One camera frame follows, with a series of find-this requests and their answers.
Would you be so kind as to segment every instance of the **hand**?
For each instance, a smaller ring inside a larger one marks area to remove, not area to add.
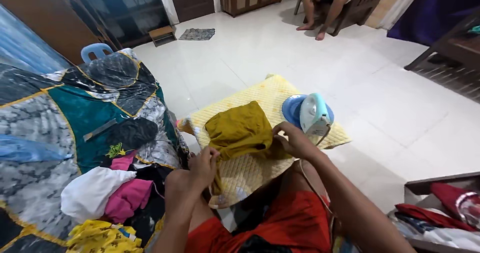
[[[216,159],[220,153],[212,147],[205,147],[199,155],[190,158],[188,167],[190,169],[190,186],[192,189],[203,191],[215,177]]]
[[[305,136],[303,131],[289,122],[281,122],[273,127],[273,137],[282,143],[286,152],[300,159],[309,160],[315,157],[320,151]],[[278,133],[284,131],[284,136],[288,136],[288,140]]]

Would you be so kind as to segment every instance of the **yellow patterned cloth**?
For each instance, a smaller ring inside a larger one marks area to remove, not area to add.
[[[86,220],[69,233],[67,253],[141,253],[141,239],[131,226]]]
[[[265,112],[271,126],[285,121],[282,114],[282,104],[288,97],[301,94],[292,84],[278,75],[268,75],[267,79],[255,84],[246,90],[239,91],[220,102],[209,105],[197,111],[177,123],[179,130],[195,136],[201,148],[210,142],[205,123],[219,112],[226,111],[257,101]],[[312,137],[316,143],[319,137]],[[351,139],[345,133],[338,122],[334,122],[328,136],[321,142],[319,149],[331,149],[333,147],[350,142]],[[293,163],[294,158],[285,160],[268,160],[254,158],[250,154],[221,161],[218,170],[221,178],[223,193],[213,196],[208,205],[214,209],[223,209],[245,199],[261,185],[282,174]]]

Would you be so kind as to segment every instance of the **doormat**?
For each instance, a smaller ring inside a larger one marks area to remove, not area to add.
[[[215,34],[215,29],[186,29],[178,40],[205,41],[210,40]]]

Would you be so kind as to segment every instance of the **wooden chair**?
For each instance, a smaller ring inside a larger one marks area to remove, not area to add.
[[[297,15],[301,1],[302,0],[297,1],[294,15]],[[332,24],[334,28],[333,32],[329,34],[331,36],[337,36],[343,28],[353,24],[359,26],[365,24],[379,2],[380,0],[351,0],[343,7],[342,12]],[[315,3],[315,13],[319,15],[319,17],[315,17],[316,24],[323,24],[325,22],[328,10],[330,10],[330,4]]]

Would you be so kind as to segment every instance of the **blue plastic chair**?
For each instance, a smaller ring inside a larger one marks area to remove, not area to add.
[[[85,63],[89,63],[89,62],[92,61],[90,59],[90,57],[88,57],[89,53],[93,52],[95,54],[96,58],[99,59],[99,58],[103,58],[103,57],[106,56],[106,54],[103,52],[103,50],[107,50],[110,53],[113,53],[113,50],[107,44],[93,43],[93,44],[90,44],[90,45],[82,48],[82,51],[80,52],[80,55],[82,56],[81,58],[83,59],[83,61]]]

